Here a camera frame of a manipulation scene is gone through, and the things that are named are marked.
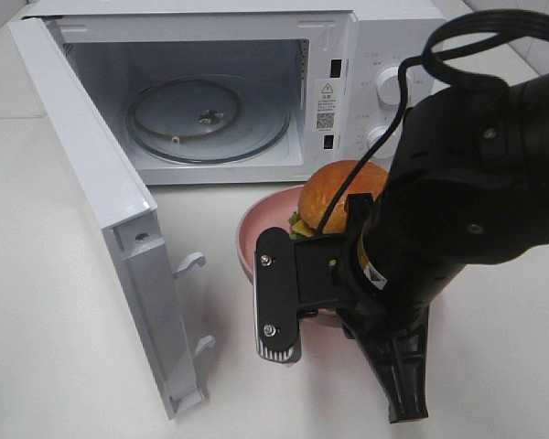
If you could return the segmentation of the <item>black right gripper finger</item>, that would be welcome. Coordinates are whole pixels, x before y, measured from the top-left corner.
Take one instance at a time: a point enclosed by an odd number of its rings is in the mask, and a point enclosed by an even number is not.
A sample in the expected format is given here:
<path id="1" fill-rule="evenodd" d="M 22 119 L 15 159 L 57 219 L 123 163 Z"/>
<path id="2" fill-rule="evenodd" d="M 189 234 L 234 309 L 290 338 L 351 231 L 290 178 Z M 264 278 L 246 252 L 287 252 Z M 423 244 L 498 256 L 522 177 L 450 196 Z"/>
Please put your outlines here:
<path id="1" fill-rule="evenodd" d="M 390 411 L 424 411 L 429 310 L 402 328 L 376 327 L 363 335 L 346 323 L 344 335 L 354 339 L 388 401 Z"/>

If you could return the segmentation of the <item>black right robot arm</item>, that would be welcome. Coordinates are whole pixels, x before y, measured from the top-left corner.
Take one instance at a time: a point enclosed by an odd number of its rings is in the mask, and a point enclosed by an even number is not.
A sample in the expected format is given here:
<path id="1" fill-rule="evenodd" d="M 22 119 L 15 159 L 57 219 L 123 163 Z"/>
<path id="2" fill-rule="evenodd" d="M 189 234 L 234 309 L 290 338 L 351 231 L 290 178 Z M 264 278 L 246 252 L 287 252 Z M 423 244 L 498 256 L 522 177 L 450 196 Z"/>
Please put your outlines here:
<path id="1" fill-rule="evenodd" d="M 330 295 L 371 364 L 389 419 L 423 419 L 428 311 L 471 264 L 549 244 L 549 74 L 507 98 L 448 88 L 417 104 L 383 193 L 344 239 L 294 248 L 299 294 Z"/>

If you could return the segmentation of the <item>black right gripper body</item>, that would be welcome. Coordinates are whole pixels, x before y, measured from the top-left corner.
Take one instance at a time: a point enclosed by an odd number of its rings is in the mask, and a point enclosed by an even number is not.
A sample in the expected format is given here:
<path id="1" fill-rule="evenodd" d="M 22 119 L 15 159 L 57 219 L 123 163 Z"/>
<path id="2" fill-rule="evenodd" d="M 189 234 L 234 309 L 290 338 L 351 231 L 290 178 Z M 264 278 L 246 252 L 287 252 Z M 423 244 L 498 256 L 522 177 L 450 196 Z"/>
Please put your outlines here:
<path id="1" fill-rule="evenodd" d="M 369 194 L 347 198 L 342 234 L 302 241 L 295 250 L 303 299 L 329 295 L 348 337 L 420 341 L 428 333 L 433 263 L 405 248 L 381 221 Z"/>

